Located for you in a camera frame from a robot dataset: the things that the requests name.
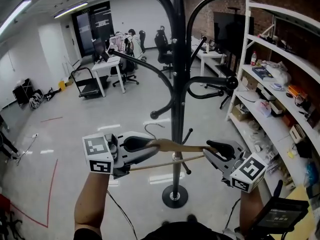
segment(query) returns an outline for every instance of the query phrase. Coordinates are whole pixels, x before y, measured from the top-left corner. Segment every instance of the red brick wall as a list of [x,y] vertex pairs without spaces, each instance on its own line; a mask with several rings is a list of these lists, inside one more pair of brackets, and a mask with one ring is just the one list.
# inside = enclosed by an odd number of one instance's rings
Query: red brick wall
[[[184,0],[185,14],[188,21],[191,12],[202,0]],[[286,8],[296,11],[308,17],[311,17],[320,22],[320,0],[252,0],[257,3],[263,3],[273,6]],[[198,14],[194,25],[193,34],[199,36],[205,35],[207,38],[214,36],[214,15],[213,12],[233,13],[228,7],[240,8],[238,12],[241,15],[245,14],[246,0],[217,0],[206,5]],[[252,9],[251,16],[254,17],[254,34],[260,34],[272,24],[272,15],[261,10]],[[294,33],[304,42],[308,43],[310,49],[303,54],[304,58],[312,62],[320,69],[320,37],[302,29],[295,25],[286,23],[284,21],[277,21],[276,35],[285,38],[286,32]],[[254,49],[257,51],[258,59],[267,59],[269,50],[259,44],[254,44]],[[300,85],[311,97],[311,101],[316,105],[320,111],[320,85],[302,69],[286,60],[282,56],[273,52],[271,60],[274,62],[283,61],[287,66],[289,73],[292,76],[292,83]]]

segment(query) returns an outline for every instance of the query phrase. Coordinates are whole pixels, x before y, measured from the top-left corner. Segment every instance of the human arm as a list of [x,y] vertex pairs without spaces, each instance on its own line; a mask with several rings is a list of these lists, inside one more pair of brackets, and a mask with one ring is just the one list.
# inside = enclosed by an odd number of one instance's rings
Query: human arm
[[89,173],[74,208],[74,229],[90,229],[101,236],[109,174]]
[[263,207],[264,204],[262,203],[258,187],[250,193],[241,192],[240,230],[243,236],[247,235],[255,217],[260,213]]

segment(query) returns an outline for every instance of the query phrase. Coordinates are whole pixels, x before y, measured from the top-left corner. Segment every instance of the tiled floor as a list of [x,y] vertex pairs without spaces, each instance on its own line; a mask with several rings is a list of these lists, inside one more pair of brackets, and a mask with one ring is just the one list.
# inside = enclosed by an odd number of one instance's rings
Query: tiled floor
[[[146,56],[149,63],[162,67],[157,61],[156,50],[147,51]],[[192,75],[200,75],[199,61],[193,63]],[[125,94],[122,94],[119,85],[115,88],[110,85],[105,98],[79,98],[78,90],[73,84],[32,112],[25,127],[21,129],[16,145],[25,151],[33,141],[30,137],[36,133],[39,136],[29,153],[21,159],[19,166],[9,162],[3,180],[3,193],[12,203],[47,226],[39,225],[17,211],[16,215],[23,220],[21,232],[26,239],[72,239],[74,207],[88,175],[82,146],[83,136],[96,133],[100,127],[118,124],[120,127],[106,129],[104,132],[144,133],[144,122],[151,120],[150,112],[167,104],[169,91],[156,74],[140,66],[136,76],[140,85],[126,84]],[[112,82],[116,80],[116,77],[109,79]],[[199,94],[212,91],[197,83],[191,88]],[[226,138],[243,145],[233,124],[224,120],[229,104],[220,110],[222,100],[223,97],[198,100],[187,94],[184,131],[186,133],[189,128],[193,128],[187,144],[205,145],[209,139]],[[52,118],[59,119],[41,122]],[[170,118],[170,112],[161,115],[159,119],[167,118]],[[170,139],[170,123],[162,124],[165,128],[150,126],[149,129],[158,138]],[[188,153],[184,157],[195,155],[198,154]],[[138,166],[170,162],[171,156],[171,153],[158,153]],[[221,183],[222,174],[205,158],[190,161],[188,166],[192,174],[186,175],[182,169],[180,183],[187,189],[189,199],[179,209],[168,208],[162,202],[162,192],[171,183],[154,183],[151,178],[171,174],[172,166],[132,172],[112,181],[109,191],[131,219],[138,238],[141,239],[157,229],[164,220],[183,221],[190,213],[195,214],[199,222],[214,231],[221,232],[224,229],[240,191]],[[230,228],[239,225],[238,219],[239,206],[233,214]],[[101,229],[104,239],[134,239],[129,224],[109,197]]]

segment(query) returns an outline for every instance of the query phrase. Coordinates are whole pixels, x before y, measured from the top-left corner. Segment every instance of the shelving unit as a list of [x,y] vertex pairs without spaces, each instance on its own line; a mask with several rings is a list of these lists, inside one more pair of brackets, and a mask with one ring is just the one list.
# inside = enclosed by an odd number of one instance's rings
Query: shelving unit
[[[291,113],[291,115],[296,119],[296,121],[300,124],[302,129],[305,131],[308,138],[311,140],[314,145],[316,151],[320,154],[320,136],[317,130],[313,129],[308,122],[306,121],[304,115],[300,114],[299,111],[302,111],[299,107],[295,105],[295,99],[289,98],[286,96],[285,91],[276,91],[270,87],[270,81],[263,81],[259,76],[257,76],[252,71],[252,66],[244,64],[245,57],[247,53],[247,48],[252,45],[252,42],[248,44],[248,41],[251,40],[253,42],[259,43],[270,50],[280,54],[281,56],[287,58],[292,63],[296,64],[303,71],[305,71],[309,76],[315,79],[320,84],[320,69],[314,66],[309,61],[285,51],[284,49],[269,43],[257,36],[249,34],[249,21],[251,16],[251,8],[260,8],[263,9],[275,16],[277,19],[282,19],[284,21],[290,22],[292,24],[298,25],[303,29],[306,29],[315,35],[320,36],[320,22],[309,18],[305,15],[297,13],[295,11],[291,11],[288,9],[268,5],[255,3],[250,0],[246,0],[246,12],[245,12],[245,29],[244,29],[244,41],[242,46],[242,55],[240,60],[240,66],[237,73],[237,79],[239,81],[239,86],[233,92],[232,99],[230,102],[230,106],[228,108],[228,112],[226,115],[226,119],[231,119],[235,127],[238,129],[239,133],[243,137],[247,146],[249,147],[251,152],[254,152],[254,145],[250,141],[246,132],[248,132],[248,121],[238,121],[236,117],[231,113],[236,98],[239,99],[250,111],[255,120],[261,125],[265,133],[268,135],[269,139],[277,149],[279,155],[281,156],[285,166],[287,167],[289,173],[292,176],[293,182],[296,186],[304,183],[305,175],[306,175],[306,166],[308,163],[308,159],[301,158],[299,155],[290,158],[288,156],[288,151],[292,148],[294,140],[292,139],[289,128],[285,125],[281,117],[265,117],[262,113],[260,113],[255,107],[255,101],[259,99],[258,94],[254,90],[248,90],[241,82],[242,76],[244,72],[247,72],[250,76],[255,78],[257,82],[263,85],[268,91],[270,91]],[[262,150],[258,153],[258,155],[264,159],[266,157],[266,153]],[[278,180],[282,178],[282,174],[279,171],[274,172],[273,174],[267,174],[265,177],[265,181],[269,187],[271,193],[273,193]],[[281,196],[286,197],[290,191],[282,188]]]

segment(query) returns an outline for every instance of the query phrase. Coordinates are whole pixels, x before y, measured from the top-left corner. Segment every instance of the white desk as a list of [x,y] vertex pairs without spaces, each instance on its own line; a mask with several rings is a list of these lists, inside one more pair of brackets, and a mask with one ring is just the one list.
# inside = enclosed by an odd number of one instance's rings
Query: white desk
[[120,81],[120,85],[121,85],[121,89],[122,89],[122,93],[126,93],[125,88],[124,88],[124,83],[122,82],[122,77],[121,77],[121,73],[120,73],[120,69],[119,69],[119,62],[120,62],[120,57],[119,56],[113,56],[110,57],[108,59],[107,62],[100,62],[100,63],[96,63],[94,64],[93,68],[91,69],[91,71],[94,73],[94,76],[96,78],[96,81],[98,82],[101,94],[103,97],[106,97],[105,91],[102,87],[99,75],[98,75],[98,71],[102,71],[102,70],[107,70],[107,69],[111,69],[112,67],[116,67],[116,72],[118,74],[119,77],[119,81]]
[[[192,50],[192,52],[198,47],[198,44],[200,44],[200,40],[195,38],[195,37],[193,37],[192,40],[191,40],[191,50]],[[196,56],[199,59],[201,59],[201,70],[200,70],[200,76],[201,77],[204,76],[205,62],[207,62],[207,64],[210,64],[210,63],[208,63],[209,61],[206,61],[206,58],[221,59],[221,64],[223,64],[224,58],[225,58],[224,54],[217,53],[216,51],[209,51],[208,53],[204,53],[204,51],[201,50],[201,49],[198,51]],[[220,71],[218,71],[214,65],[213,66],[209,65],[209,66],[212,68],[212,70],[214,72],[216,72],[220,76]]]

